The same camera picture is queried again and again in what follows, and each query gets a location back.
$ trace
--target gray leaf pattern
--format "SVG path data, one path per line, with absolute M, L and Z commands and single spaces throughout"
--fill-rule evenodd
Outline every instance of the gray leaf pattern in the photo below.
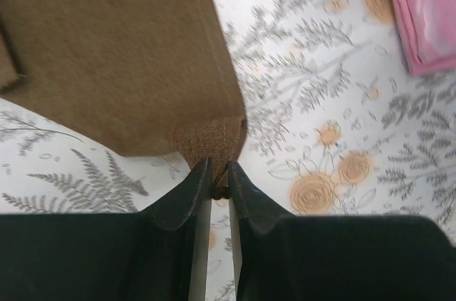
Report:
M 456 244 L 456 70 L 408 75 L 392 9 L 373 1 L 214 0 L 249 118 L 239 162 L 295 214 L 422 215 Z M 0 151 L 13 212 L 134 212 L 189 171 L 3 100 Z M 234 301 L 228 202 L 213 206 L 207 301 Z
M 126 176 L 113 156 L 106 152 L 110 165 L 110 177 L 86 156 L 73 150 L 85 168 L 88 182 L 75 179 L 72 174 L 29 174 L 53 185 L 63 197 L 48 201 L 47 195 L 15 197 L 2 193 L 2 198 L 25 213 L 69 212 L 137 212 L 132 193 L 148 195 L 142 183 Z

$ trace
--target white floral fabric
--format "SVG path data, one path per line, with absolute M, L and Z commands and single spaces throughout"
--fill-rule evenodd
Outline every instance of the white floral fabric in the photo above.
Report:
M 239 162 L 297 215 L 420 214 L 456 242 L 456 71 L 408 74 L 390 0 L 214 0 L 249 117 Z M 0 100 L 0 211 L 145 208 L 188 174 Z M 103 202 L 72 190 L 105 188 Z M 213 202 L 207 300 L 234 300 Z

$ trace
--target pink fabric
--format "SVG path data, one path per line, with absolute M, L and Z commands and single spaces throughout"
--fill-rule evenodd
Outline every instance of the pink fabric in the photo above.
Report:
M 456 0 L 393 0 L 412 75 L 456 67 Z

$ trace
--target brown cushion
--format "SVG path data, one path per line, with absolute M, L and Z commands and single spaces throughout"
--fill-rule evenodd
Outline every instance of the brown cushion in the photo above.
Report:
M 27 76 L 2 98 L 121 155 L 210 154 L 218 174 L 239 154 L 244 104 L 212 0 L 0 0 L 0 17 Z

